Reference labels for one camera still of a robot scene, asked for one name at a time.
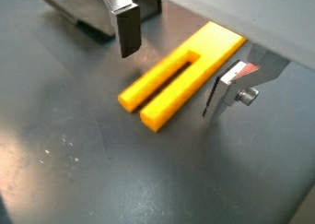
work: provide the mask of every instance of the yellow plastic piece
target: yellow plastic piece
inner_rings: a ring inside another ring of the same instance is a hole
[[[134,111],[185,64],[193,63],[141,111],[153,131],[162,128],[245,41],[245,37],[210,22],[119,94],[121,104]]]

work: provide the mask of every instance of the dark gray floor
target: dark gray floor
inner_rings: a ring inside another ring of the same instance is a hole
[[[165,3],[121,59],[41,0],[0,0],[0,17],[2,223],[290,221],[315,179],[314,72],[293,63],[215,125],[211,80],[154,134],[118,94],[206,20]]]

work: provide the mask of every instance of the metal bracket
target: metal bracket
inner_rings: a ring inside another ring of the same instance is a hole
[[[45,1],[95,41],[109,41],[117,35],[122,57],[141,47],[141,20],[162,13],[162,0]]]
[[[142,45],[141,8],[134,0],[103,0],[117,32],[122,57],[135,53]]]
[[[217,121],[219,115],[235,101],[250,105],[259,95],[257,85],[277,79],[290,60],[254,44],[247,60],[237,61],[217,78],[207,101],[203,117],[207,122]]]

